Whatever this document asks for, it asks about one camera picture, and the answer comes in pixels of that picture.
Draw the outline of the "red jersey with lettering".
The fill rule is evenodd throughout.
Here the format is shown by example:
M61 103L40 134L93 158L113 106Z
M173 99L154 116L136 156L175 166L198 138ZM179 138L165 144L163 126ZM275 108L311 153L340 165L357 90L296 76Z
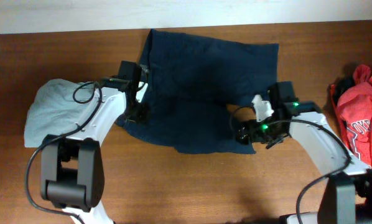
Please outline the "red jersey with lettering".
M349 88L335 105L330 86L330 97L340 125L342 141L361 161L372 168L372 69L361 64L349 76L355 86Z

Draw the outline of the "light grey folded cloth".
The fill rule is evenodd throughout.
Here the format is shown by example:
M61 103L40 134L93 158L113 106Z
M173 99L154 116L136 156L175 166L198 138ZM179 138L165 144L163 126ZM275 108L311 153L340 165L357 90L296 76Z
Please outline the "light grey folded cloth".
M92 93L92 83L64 79L53 79L40 87L27 112L24 146L38 147L48 134L60 135L76 129L76 121L88 106L84 101Z

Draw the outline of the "navy blue shorts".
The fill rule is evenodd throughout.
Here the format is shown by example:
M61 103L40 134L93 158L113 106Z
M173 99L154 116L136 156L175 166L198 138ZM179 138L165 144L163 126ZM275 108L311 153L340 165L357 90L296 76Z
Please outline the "navy blue shorts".
M244 44L152 29L139 64L149 74L145 123L116 124L142 141L184 154L253 154L238 143L228 105L249 106L277 80L278 44Z

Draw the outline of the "dark garment under jersey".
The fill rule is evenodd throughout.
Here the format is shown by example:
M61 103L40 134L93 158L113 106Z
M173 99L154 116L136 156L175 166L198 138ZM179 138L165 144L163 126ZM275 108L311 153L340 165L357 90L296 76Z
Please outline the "dark garment under jersey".
M332 98L334 101L334 104L337 105L340 97L344 92L346 92L349 88L355 86L355 81L353 77L346 77L341 80L339 80L335 86L332 88L333 93L332 93Z

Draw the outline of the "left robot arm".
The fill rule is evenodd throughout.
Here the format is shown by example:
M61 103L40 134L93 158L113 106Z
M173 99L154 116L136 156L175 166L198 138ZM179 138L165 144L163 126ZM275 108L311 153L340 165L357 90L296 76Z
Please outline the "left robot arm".
M123 61L117 75L94 82L93 97L73 131L48 134L42 141L40 194L55 213L75 223L112 223L101 198L105 175L101 145L120 121L146 123L150 107L142 102L148 71Z

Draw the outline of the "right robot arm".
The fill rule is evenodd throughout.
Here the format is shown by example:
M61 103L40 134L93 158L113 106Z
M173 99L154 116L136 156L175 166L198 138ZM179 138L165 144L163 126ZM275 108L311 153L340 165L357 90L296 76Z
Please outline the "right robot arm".
M266 100L254 96L250 108L256 117L241 123L235 139L271 148L290 137L321 174L301 190L295 213L281 216L279 223L372 223L372 168L346 148L313 101L299 101L291 82L277 82L267 93ZM327 184L318 211L301 212L306 191L323 180Z

